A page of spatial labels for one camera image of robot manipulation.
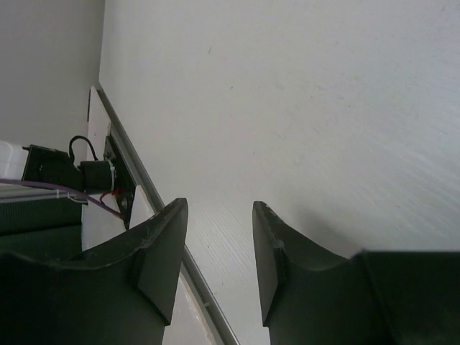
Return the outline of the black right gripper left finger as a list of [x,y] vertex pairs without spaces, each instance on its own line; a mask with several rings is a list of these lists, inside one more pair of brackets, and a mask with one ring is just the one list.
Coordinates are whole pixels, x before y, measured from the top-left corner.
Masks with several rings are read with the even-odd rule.
[[169,326],[185,247],[188,202],[177,198],[133,229],[71,259],[109,268],[127,261],[126,281]]

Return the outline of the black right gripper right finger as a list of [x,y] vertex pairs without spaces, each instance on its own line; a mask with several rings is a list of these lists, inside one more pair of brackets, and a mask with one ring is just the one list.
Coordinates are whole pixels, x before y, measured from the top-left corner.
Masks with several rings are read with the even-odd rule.
[[252,231],[265,327],[270,326],[288,284],[293,281],[291,267],[299,267],[307,273],[327,272],[351,260],[302,235],[263,201],[253,203]]

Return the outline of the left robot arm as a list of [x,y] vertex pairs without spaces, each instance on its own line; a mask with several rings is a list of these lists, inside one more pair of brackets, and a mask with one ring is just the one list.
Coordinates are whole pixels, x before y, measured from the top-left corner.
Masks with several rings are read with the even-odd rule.
[[1,142],[1,250],[40,259],[65,259],[81,252],[81,215],[89,203],[118,216],[96,199],[116,187],[116,168],[91,151],[76,162],[37,145]]

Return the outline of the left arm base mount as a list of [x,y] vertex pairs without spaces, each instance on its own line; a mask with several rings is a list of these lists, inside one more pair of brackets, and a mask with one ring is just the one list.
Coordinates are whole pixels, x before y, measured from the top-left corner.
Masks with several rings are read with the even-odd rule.
[[87,194],[99,194],[98,201],[103,203],[106,196],[113,196],[126,228],[129,227],[136,183],[121,151],[112,135],[105,138],[103,152],[96,153],[93,143],[86,137],[73,137],[68,146],[69,157],[75,162],[73,144],[83,140],[90,149],[90,157],[76,165],[81,175],[79,189]]

